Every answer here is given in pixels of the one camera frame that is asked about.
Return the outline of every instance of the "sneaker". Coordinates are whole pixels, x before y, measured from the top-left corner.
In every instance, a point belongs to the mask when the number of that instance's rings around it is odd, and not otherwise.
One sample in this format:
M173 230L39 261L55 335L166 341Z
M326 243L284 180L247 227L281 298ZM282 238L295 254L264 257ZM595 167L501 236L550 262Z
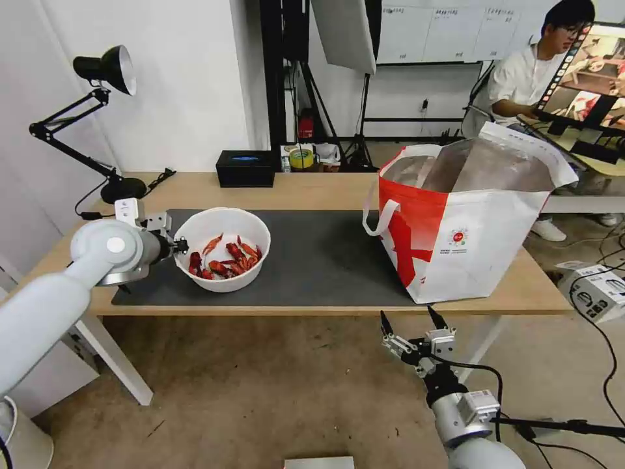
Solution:
M566 239L566 235L551 220L536 220L532 226L532 233L536 233L544 240L552 242L560 242Z
M614 214L599 214L595 217L595 220L607 228L615 227L618 223L617 216Z

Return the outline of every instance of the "wooden table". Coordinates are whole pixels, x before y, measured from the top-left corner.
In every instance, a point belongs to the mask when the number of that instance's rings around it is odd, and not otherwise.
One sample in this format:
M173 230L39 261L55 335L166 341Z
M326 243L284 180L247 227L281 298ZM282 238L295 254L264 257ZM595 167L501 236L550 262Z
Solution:
M146 182L156 173L130 173ZM232 206L250 210L361 210L368 189L377 175L367 173L296 173L277 174L275 186L269 188L222 189L215 173L179 173L156 188L143 200L145 213L163 212L172 208L206 209ZM377 207L377 193L374 195ZM99 203L95 210L111 213L112 207ZM71 235L52 249L23 283L48 272L64 270L70 260ZM106 332L97 316L377 316L380 307L223 307L223 306L114 306L116 287L93 290L89 313L77 323L78 329L98 351L121 381L141 404L147 405L152 392L139 373ZM383 307L387 312L426 315L421 306ZM436 309L450 315L483 315L483 327L476 333L466 351L466 360L477 363L493 343L510 315L563 315L572 311L568 302L547 278L531 256L523 249L512 263L495 292L488 298L443 302Z
M537 138L543 139L568 155L583 169L607 179L625 176L625 160L620 159L616 164L605 163L588 156L571 152L573 145L579 138L581 131L568 127L562 135L551 135L548 132L549 122L540 122L520 115L519 120L526 125L528 132ZM616 195L552 195L543 209L543 213L623 213L625 197Z

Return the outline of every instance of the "black lamp shade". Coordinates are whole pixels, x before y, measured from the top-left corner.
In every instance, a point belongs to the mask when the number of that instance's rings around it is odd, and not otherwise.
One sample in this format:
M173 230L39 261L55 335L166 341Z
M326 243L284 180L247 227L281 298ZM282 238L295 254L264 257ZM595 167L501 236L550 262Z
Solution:
M137 78L128 50L124 46L115 46L107 50L101 59L76 57L74 70L81 78L89 81L106 81L116 90L130 96L134 96L137 92Z

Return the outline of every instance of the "shopping bag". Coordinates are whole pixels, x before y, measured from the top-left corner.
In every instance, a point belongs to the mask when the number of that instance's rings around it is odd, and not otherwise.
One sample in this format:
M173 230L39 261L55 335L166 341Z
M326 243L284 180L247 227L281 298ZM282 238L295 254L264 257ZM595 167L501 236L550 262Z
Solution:
M478 138L404 147L378 174L378 236L415 303L490 295L551 191L577 180L551 145L487 122Z

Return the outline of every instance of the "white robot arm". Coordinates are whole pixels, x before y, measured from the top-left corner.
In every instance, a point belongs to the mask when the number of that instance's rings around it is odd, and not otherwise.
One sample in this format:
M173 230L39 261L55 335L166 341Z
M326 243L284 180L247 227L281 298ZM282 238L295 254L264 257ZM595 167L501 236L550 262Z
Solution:
M169 238L171 219L144 220L137 199L115 203L116 220L82 226L64 272L36 278L0 308L0 395L12 389L86 312L96 285L120 285L148 275L149 266L186 251Z
M469 390L460 384L449 360L454 348L455 329L428 306L437 329L420 339L405 340L393 333L382 316L382 345L402 362L414 366L428 393L426 401L436 418L436 431L447 452L450 469L525 469L523 461L506 445L487 440L492 434L489 422L499 410L490 391Z

